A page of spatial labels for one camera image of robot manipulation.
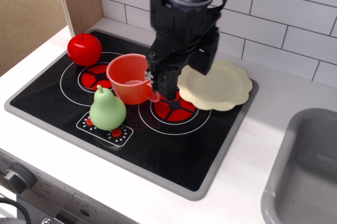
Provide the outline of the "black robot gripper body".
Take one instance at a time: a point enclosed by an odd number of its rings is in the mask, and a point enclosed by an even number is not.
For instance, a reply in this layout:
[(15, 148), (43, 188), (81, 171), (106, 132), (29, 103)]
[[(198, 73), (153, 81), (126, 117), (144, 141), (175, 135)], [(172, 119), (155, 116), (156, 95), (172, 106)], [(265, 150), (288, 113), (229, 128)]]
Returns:
[(156, 39), (147, 56), (149, 63), (181, 65), (208, 33), (217, 33), (218, 9), (212, 0), (150, 0), (151, 25)]

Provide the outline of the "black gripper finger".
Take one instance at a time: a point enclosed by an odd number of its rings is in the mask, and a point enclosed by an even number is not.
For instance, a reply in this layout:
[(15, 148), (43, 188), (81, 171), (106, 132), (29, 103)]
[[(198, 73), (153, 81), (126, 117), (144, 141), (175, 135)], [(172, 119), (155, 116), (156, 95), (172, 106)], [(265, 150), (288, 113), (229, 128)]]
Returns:
[(145, 77), (149, 79), (152, 90), (158, 92), (168, 101), (176, 98), (178, 76), (182, 68), (166, 63), (147, 63)]
[(188, 57), (189, 66), (206, 75), (213, 64), (218, 42), (218, 33), (208, 33), (203, 36)]

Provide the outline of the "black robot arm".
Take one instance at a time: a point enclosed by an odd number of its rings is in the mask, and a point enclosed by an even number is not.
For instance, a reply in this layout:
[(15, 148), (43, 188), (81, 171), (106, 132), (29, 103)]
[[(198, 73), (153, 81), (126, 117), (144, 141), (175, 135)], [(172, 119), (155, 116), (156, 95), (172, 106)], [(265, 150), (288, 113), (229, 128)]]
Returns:
[(150, 0), (156, 38), (146, 56), (154, 92), (176, 98), (178, 76), (189, 65), (206, 75), (219, 42), (216, 22), (227, 0)]

